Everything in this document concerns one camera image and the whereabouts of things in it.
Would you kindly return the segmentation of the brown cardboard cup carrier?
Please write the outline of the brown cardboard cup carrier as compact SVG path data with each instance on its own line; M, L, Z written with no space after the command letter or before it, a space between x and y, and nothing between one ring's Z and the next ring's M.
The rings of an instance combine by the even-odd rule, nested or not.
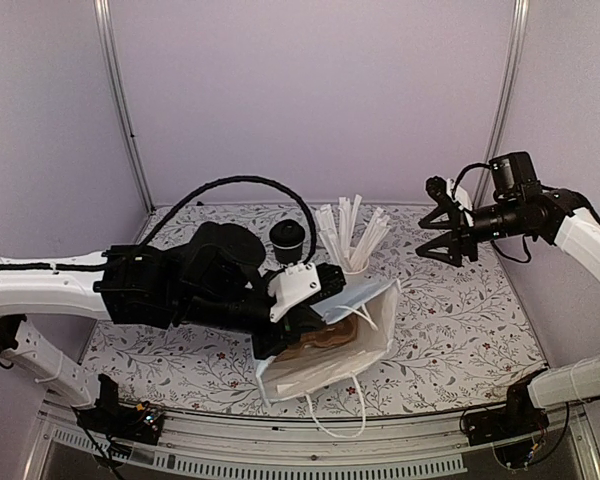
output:
M349 315L319 331L304 333L297 343L286 348L275 360L278 362L292 360L305 352L312 353L314 350L327 350L350 343L357 337L358 324L359 321L353 315Z

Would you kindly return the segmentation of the light blue paper bag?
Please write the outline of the light blue paper bag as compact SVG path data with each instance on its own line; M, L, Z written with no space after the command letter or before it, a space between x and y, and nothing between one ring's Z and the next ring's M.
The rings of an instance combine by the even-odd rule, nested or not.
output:
M393 346L401 286L397 279L368 280L314 306L325 326L349 315L359 321L355 340L340 347L305 352L302 356L276 361L275 357L255 362L255 380L266 406L304 398L319 430L336 439L354 439L366 428L366 400L358 376L388 354ZM347 380L358 396L361 424L352 434L327 429L317 418L312 395L323 387Z

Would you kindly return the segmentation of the black paper coffee cup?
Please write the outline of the black paper coffee cup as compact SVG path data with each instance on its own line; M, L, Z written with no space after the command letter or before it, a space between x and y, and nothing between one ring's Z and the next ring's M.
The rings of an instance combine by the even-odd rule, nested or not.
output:
M302 260L303 243L272 243L275 259L281 265L297 264Z

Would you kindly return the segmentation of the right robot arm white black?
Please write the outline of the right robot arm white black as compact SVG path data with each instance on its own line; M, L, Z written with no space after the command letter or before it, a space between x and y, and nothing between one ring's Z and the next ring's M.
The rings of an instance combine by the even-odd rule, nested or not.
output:
M492 158L482 166L494 184L494 202L486 207L473 208L459 178L433 176L426 181L436 207L419 225L440 234L419 246L418 256L459 267L465 260L477 260L481 243L530 237L558 248L600 282L600 217L583 194L543 185L525 151ZM504 407L467 416L466 428L517 436L525 428L547 427L542 413L548 407L597 399L600 355L524 377L508 388Z

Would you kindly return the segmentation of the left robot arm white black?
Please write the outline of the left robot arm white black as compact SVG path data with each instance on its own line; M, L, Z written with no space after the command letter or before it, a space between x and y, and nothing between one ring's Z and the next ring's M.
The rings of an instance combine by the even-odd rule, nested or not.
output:
M318 327L325 267L305 260L263 271L259 238L237 224L206 222L184 245L161 250L150 237L60 259L0 255L0 365L19 366L69 403L78 420L108 434L149 425L119 402L117 384L94 375L45 339L31 314L69 315L169 328L187 323L250 334L259 357Z

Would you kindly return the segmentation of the bundle of white wrapped straws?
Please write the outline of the bundle of white wrapped straws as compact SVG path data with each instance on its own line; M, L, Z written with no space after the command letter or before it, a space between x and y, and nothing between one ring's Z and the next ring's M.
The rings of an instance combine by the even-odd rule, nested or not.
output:
M335 207L323 204L314 211L319 239L332 262L341 268L349 259L355 263L362 262L365 258L370 260L373 251L391 229L389 214L377 207L364 224L361 236L355 240L362 200L363 197L359 194L353 198L340 197Z

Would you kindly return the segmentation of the white paper cup holding straws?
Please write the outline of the white paper cup holding straws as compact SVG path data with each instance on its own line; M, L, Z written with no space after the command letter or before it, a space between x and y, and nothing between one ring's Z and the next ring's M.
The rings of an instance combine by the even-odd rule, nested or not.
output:
M369 263L369 258L365 258L362 262L357 263L355 263L352 259L349 259L344 262L342 270L346 276L360 276L368 270Z

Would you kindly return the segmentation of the floral patterned table mat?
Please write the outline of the floral patterned table mat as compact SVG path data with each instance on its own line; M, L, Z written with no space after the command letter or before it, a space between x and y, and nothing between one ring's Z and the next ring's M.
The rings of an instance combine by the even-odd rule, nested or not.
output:
M369 278L397 279L392 350L356 381L309 398L266 405L250 341L198 326L160 330L97 324L83 365L109 375L125 400L243 416L350 418L463 410L505 398L507 387L541 368L544 355L487 246L462 268L417 256L430 238L423 206L387 205L390 231L374 251Z

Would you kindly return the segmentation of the right aluminium frame post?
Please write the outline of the right aluminium frame post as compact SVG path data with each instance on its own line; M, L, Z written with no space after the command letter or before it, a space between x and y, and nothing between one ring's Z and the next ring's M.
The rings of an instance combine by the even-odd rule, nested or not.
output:
M484 154L483 163L485 165L488 165L488 161L497 156L506 130L508 114L512 104L519 67L524 52L529 8L529 0L514 1L504 73L496 104L495 116Z

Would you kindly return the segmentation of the aluminium frame post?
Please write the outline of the aluminium frame post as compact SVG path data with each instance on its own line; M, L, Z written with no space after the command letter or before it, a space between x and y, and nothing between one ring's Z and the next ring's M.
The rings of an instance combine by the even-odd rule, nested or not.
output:
M140 156L136 133L124 89L116 48L110 2L106 0L95 0L93 5L105 70L129 168L142 207L146 213L151 214L155 211L156 207Z
M529 0L514 1L504 73L496 104L495 116L484 154L483 163L485 165L488 165L488 161L497 156L506 130L508 114L512 104L519 67L524 52L529 8Z

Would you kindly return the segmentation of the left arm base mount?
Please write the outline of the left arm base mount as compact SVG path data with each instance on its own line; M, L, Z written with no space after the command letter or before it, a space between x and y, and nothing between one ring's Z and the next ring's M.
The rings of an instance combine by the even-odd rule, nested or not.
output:
M164 427L164 412L147 402L141 409L100 400L92 408L75 409L77 424L114 439L157 445Z

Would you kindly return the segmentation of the front aluminium rail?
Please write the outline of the front aluminium rail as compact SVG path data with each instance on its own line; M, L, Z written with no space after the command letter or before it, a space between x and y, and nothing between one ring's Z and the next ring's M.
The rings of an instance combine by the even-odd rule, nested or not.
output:
M320 414L303 402L269 416L169 408L154 445L87 433L44 399L27 479L600 479L600 441L586 406L557 406L549 425L474 445L471 413L494 402L369 416Z

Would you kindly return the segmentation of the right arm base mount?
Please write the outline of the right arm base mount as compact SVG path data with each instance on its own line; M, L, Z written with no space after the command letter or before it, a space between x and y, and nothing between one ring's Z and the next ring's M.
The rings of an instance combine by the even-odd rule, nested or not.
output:
M543 410L511 413L507 407L465 410L459 429L470 446L490 444L497 462L509 470L525 469L545 444L549 419Z

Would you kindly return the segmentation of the left aluminium frame post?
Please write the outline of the left aluminium frame post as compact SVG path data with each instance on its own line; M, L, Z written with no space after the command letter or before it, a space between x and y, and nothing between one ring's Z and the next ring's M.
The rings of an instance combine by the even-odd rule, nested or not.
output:
M142 207L146 213L151 214L155 211L156 207L140 156L136 133L124 89L116 48L110 2L106 0L95 0L93 5L105 70L129 168Z

